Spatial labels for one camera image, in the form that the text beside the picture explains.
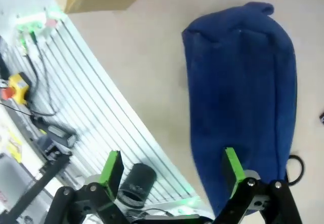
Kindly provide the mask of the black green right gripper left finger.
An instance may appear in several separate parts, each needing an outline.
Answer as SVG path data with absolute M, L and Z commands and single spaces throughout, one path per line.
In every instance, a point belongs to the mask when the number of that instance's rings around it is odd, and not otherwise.
M 120 151 L 111 151 L 98 181 L 79 190 L 63 186 L 56 191 L 45 223 L 83 223 L 91 214 L 103 223 L 129 223 L 114 203 L 123 171 Z

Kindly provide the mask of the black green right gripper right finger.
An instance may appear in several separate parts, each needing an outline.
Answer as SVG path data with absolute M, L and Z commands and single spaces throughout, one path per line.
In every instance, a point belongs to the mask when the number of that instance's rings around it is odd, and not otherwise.
M 222 171 L 230 198 L 214 223 L 241 223 L 246 214 L 260 212 L 265 223 L 302 223 L 297 205 L 285 180 L 264 183 L 247 177 L 232 147 L 224 149 Z

